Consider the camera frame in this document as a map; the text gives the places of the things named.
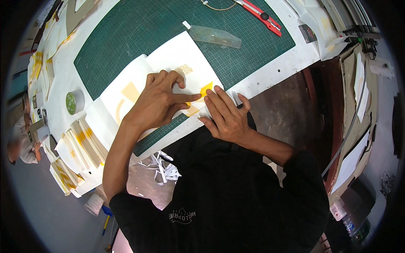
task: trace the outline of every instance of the white plastic container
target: white plastic container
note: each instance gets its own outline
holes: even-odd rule
[[[38,135],[38,139],[40,142],[45,141],[45,139],[51,135],[49,131],[49,127],[47,125],[42,126],[40,129],[36,131],[36,134]]]
[[[87,203],[84,204],[84,208],[87,211],[89,211],[89,213],[91,213],[92,215],[98,216],[98,213],[100,212],[100,209],[101,209],[103,203],[104,203],[104,201],[102,200],[102,198],[99,195],[94,193],[89,198]]]

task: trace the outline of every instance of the cardboard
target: cardboard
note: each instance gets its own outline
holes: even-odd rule
[[[86,16],[86,14],[93,8],[94,1],[86,0],[85,2],[80,1],[80,8],[75,11],[76,1],[70,0],[68,2],[68,7],[66,10],[66,34],[69,35],[80,21]]]

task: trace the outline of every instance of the cable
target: cable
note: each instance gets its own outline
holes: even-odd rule
[[[113,224],[111,225],[110,245],[113,243],[111,240],[113,239],[114,224],[115,224],[115,217],[113,216]]]
[[[349,134],[350,134],[350,132],[351,132],[351,130],[352,130],[352,128],[353,128],[354,122],[355,122],[356,117],[357,117],[358,110],[360,109],[361,100],[363,99],[364,87],[366,86],[366,70],[367,70],[367,68],[364,69],[363,89],[361,90],[361,95],[360,95],[359,103],[358,103],[358,105],[357,105],[356,112],[354,113],[354,116],[353,116],[352,122],[351,122],[351,124],[350,124],[349,130],[347,131],[346,137],[343,139],[342,144],[340,144],[339,149],[336,151],[336,154],[333,156],[332,160],[330,161],[330,163],[328,164],[328,166],[326,167],[326,169],[322,172],[322,177],[324,177],[324,175],[326,174],[326,172],[327,172],[327,171],[329,170],[329,168],[332,166],[333,162],[336,160],[338,154],[340,154],[340,151],[342,150],[343,145],[344,145],[345,142],[347,141],[347,137],[349,136]]]
[[[207,6],[208,8],[210,8],[210,9],[212,9],[214,11],[226,11],[226,10],[229,10],[230,8],[232,8],[233,6],[235,6],[237,4],[237,2],[235,2],[231,7],[228,7],[226,9],[215,9],[215,8],[209,6],[208,4],[204,4],[205,2],[208,2],[208,1],[201,0],[201,2],[202,2],[203,5]]]

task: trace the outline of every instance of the green cutting mat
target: green cutting mat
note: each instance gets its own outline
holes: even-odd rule
[[[133,59],[149,55],[161,44],[187,30],[182,24],[225,30],[242,40],[240,49],[198,42],[197,46],[222,82],[225,90],[249,76],[295,43],[280,19],[263,0],[252,3],[268,13],[281,26],[282,36],[269,31],[251,13],[236,5],[227,11],[214,11],[200,0],[118,2],[100,21],[77,55],[74,64],[93,100]],[[233,1],[210,1],[223,9]],[[136,144],[139,156],[154,143],[184,122],[181,114],[169,125],[158,128]]]

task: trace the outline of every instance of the seated person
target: seated person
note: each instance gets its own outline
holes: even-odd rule
[[[256,131],[249,100],[238,109],[220,87],[207,90],[212,115],[167,153],[181,177],[170,204],[126,190],[128,163],[139,136],[170,123],[201,95],[173,94],[185,87],[171,71],[149,74],[145,89],[124,117],[105,162],[102,185],[120,229],[134,252],[310,252],[328,220],[329,201],[312,155]],[[284,168],[278,178],[263,156]],[[162,243],[162,238],[170,240]]]
[[[7,144],[7,155],[12,165],[15,164],[18,157],[26,164],[37,164],[41,160],[39,151],[41,143],[33,144],[30,142],[27,134],[29,126],[30,118],[25,113],[13,127],[12,137]]]

